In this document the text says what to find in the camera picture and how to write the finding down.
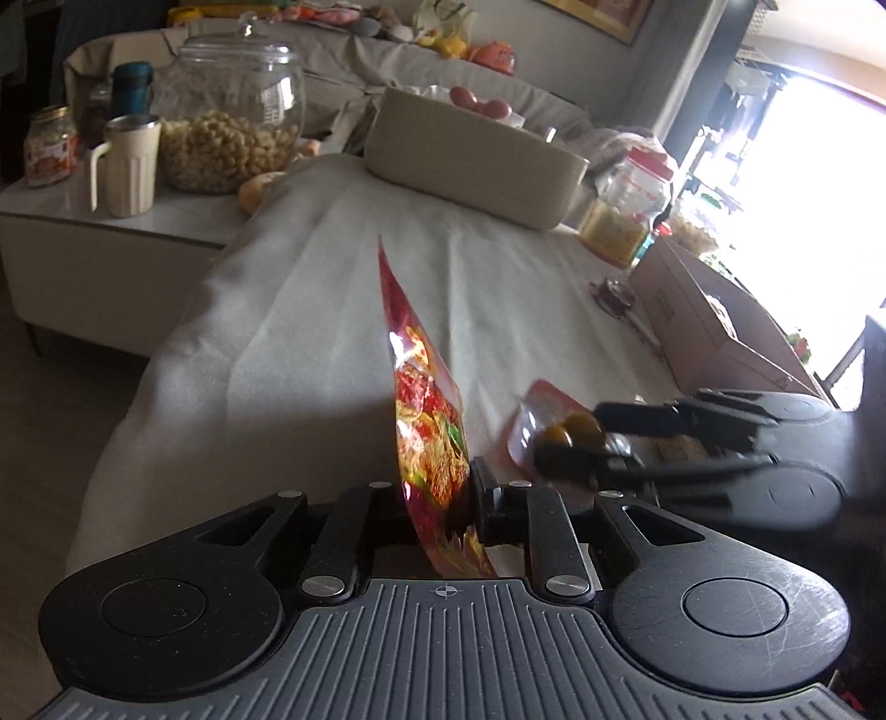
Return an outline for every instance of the small jar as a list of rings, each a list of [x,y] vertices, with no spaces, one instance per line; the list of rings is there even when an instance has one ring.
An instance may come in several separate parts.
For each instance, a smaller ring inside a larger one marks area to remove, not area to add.
[[[585,245],[610,265],[629,268],[670,201],[672,177],[656,155],[632,150],[587,211],[579,229]]]
[[[79,141],[68,106],[50,106],[32,115],[25,137],[28,187],[44,187],[69,177],[77,167]]]

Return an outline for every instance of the red snack bag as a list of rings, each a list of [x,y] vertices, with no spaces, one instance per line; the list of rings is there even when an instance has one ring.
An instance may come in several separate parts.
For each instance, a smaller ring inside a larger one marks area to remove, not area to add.
[[[495,577],[473,527],[452,529],[470,467],[462,397],[391,272],[381,239],[378,269],[393,351],[397,456],[418,539],[444,577]]]

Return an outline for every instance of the plastic packaging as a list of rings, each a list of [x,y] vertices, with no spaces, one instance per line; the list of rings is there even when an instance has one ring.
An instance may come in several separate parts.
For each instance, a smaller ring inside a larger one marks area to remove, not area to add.
[[[299,55],[259,35],[256,21],[247,12],[236,33],[189,38],[154,83],[160,171],[179,190],[236,192],[295,155],[305,106]]]
[[[564,424],[569,418],[589,418],[594,414],[574,398],[565,394],[559,388],[551,385],[547,380],[535,380],[523,401],[520,410],[514,419],[514,425],[508,436],[508,454],[514,464],[533,481],[544,479],[534,464],[534,451],[536,443],[542,433],[551,427]],[[576,436],[574,441],[578,444],[588,441],[587,438]],[[597,446],[597,439],[591,437],[587,443],[592,447]],[[599,446],[602,456],[633,455],[633,446],[626,437],[620,434],[609,433],[604,436]]]
[[[501,40],[484,45],[471,56],[470,61],[505,75],[513,75],[516,64],[514,48]]]
[[[588,209],[579,228],[585,244],[609,264],[630,267],[652,222],[670,201],[672,177],[657,156],[632,150]]]
[[[393,351],[397,458],[407,512],[444,577],[496,577],[473,527],[462,396],[425,334],[378,241],[382,302]]]

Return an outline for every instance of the wooden floor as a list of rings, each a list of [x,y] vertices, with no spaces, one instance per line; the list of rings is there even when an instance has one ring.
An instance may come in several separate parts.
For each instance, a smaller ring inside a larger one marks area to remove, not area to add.
[[[0,265],[0,719],[56,686],[37,612],[60,579],[86,484],[146,361],[48,331],[32,352]]]

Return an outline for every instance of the plastic container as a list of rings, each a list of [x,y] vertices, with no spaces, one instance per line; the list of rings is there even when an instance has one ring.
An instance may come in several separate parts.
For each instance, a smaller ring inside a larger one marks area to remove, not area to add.
[[[386,88],[366,140],[366,168],[544,231],[563,220],[587,160],[479,113]]]
[[[533,446],[538,436],[547,428],[574,415],[593,417],[587,407],[547,380],[533,382],[520,403],[520,410],[514,418],[507,440],[510,459],[527,478],[532,481],[543,480],[533,462]],[[604,456],[631,457],[633,445],[621,434],[607,433],[600,452]]]
[[[151,63],[139,60],[114,68],[111,75],[111,115],[144,115],[151,106],[151,81],[154,69]]]
[[[671,230],[671,226],[668,223],[660,223],[658,227],[654,228],[653,231],[646,237],[646,239],[643,240],[643,244],[637,251],[637,255],[634,257],[634,260],[636,262],[642,260],[643,256],[652,247],[652,244],[659,238],[670,238],[672,235],[673,230]]]
[[[294,157],[305,113],[299,54],[256,24],[247,12],[236,33],[189,38],[154,83],[160,173],[179,190],[236,192]]]
[[[44,187],[69,177],[77,167],[79,142],[68,106],[51,106],[32,115],[25,137],[27,186]]]
[[[610,265],[628,268],[652,222],[671,198],[673,171],[634,149],[612,170],[579,228],[585,244]]]
[[[421,98],[430,98],[431,100],[437,100],[438,102],[446,103],[447,105],[455,104],[450,97],[452,91],[449,88],[443,88],[439,85],[428,85],[424,88],[407,86],[402,89],[406,92],[411,92],[413,95],[418,95]],[[500,122],[502,125],[507,125],[509,128],[522,128],[526,123],[526,118],[523,117],[523,115],[518,115],[511,111],[510,115],[497,119],[496,122]]]
[[[684,195],[674,203],[668,218],[673,230],[671,240],[695,257],[716,252],[721,213],[718,201],[710,195]]]

